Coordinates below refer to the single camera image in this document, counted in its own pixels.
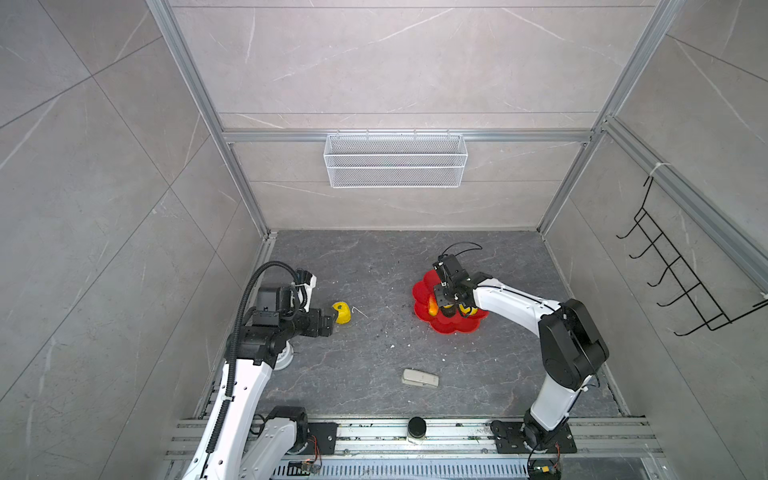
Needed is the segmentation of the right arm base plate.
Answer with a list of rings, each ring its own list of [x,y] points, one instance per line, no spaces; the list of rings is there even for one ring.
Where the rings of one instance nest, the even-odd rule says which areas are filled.
[[[577,447],[567,422],[546,431],[535,421],[493,420],[490,430],[499,454],[573,454]]]

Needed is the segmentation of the red-yellow fake mango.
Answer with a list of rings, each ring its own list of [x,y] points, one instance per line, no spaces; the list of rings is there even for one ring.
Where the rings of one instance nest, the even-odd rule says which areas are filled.
[[[453,317],[456,313],[454,305],[442,306],[440,311],[445,317]]]
[[[436,317],[439,313],[439,306],[434,296],[430,296],[428,300],[428,313],[431,317]]]

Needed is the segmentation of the yellow fake banana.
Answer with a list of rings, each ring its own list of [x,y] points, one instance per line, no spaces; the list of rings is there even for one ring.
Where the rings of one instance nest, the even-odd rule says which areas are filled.
[[[458,306],[458,311],[463,318],[474,317],[478,315],[479,310],[475,307],[468,307],[463,304]]]

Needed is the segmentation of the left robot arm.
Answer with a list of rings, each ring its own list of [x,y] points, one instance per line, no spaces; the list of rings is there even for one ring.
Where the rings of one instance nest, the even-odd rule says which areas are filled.
[[[226,343],[221,385],[186,479],[269,479],[286,455],[312,474],[327,453],[305,408],[277,406],[252,430],[272,374],[290,364],[291,339],[328,337],[334,318],[311,305],[317,279],[281,261],[257,267],[239,302]]]

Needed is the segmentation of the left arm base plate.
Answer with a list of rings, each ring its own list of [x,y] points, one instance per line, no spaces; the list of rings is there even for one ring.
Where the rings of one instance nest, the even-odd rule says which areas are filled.
[[[308,457],[314,457],[316,453],[323,457],[333,455],[338,427],[334,422],[310,422],[299,429],[297,442],[288,454]]]

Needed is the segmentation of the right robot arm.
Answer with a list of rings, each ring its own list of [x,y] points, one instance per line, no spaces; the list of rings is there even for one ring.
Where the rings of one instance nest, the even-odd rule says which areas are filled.
[[[586,305],[576,299],[557,302],[514,289],[478,272],[438,262],[437,304],[454,311],[476,308],[504,317],[539,340],[546,372],[539,394],[526,411],[521,433],[526,447],[543,452],[567,425],[579,395],[609,358],[609,349]]]

